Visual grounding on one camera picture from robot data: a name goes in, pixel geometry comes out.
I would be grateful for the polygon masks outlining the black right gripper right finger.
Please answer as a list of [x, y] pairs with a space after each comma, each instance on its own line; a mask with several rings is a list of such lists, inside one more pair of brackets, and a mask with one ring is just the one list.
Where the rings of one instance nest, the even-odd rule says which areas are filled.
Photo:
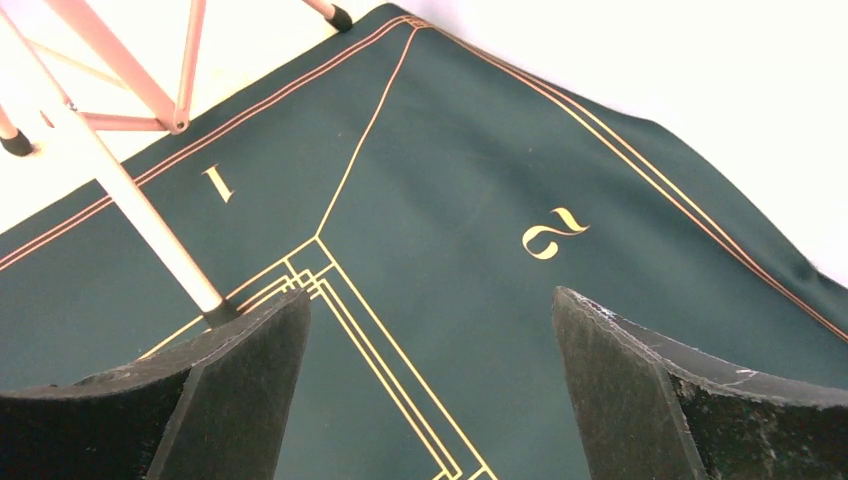
[[566, 288], [553, 329], [595, 479], [843, 479], [847, 393], [750, 370]]

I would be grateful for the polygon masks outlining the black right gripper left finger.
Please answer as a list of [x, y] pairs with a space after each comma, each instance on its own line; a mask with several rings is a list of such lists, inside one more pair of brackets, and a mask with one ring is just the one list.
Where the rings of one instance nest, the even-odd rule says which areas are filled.
[[5, 479], [270, 479], [308, 338], [303, 290], [67, 386], [1, 396]]

